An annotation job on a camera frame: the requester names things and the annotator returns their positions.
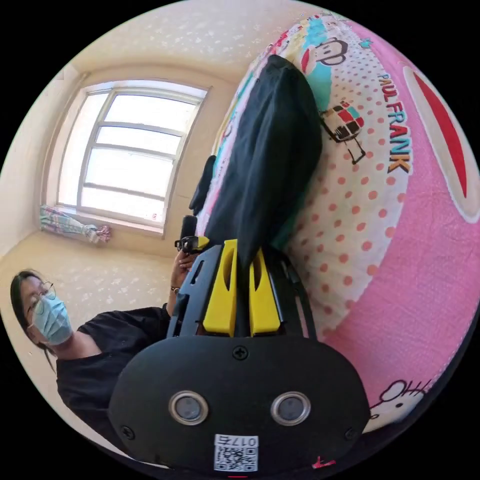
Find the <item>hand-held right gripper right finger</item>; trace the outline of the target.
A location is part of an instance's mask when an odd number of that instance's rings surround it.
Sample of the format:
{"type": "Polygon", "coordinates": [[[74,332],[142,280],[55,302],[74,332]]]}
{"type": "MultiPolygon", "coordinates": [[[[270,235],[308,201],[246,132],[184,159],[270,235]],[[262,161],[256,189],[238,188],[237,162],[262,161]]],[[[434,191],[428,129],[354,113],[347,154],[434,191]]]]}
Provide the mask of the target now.
{"type": "Polygon", "coordinates": [[[249,267],[249,326],[252,336],[275,335],[281,321],[263,251],[249,267]]]}

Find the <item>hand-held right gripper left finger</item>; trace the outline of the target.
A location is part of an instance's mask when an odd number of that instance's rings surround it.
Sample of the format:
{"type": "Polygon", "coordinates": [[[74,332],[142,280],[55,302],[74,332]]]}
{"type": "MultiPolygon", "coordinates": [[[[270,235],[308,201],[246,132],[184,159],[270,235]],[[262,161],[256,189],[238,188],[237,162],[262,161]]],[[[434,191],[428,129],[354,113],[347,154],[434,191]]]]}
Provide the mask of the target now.
{"type": "Polygon", "coordinates": [[[237,314],[237,240],[224,242],[203,319],[206,333],[233,336],[237,314]]]}

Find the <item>person's left hand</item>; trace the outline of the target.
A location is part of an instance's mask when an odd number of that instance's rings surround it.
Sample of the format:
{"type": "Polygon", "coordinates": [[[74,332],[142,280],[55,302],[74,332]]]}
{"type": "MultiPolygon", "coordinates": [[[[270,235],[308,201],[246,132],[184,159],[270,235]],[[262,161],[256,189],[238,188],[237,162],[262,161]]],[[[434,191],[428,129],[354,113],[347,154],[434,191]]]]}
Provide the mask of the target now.
{"type": "Polygon", "coordinates": [[[191,271],[196,255],[179,251],[174,259],[170,278],[170,290],[178,292],[182,287],[187,274],[191,271]]]}

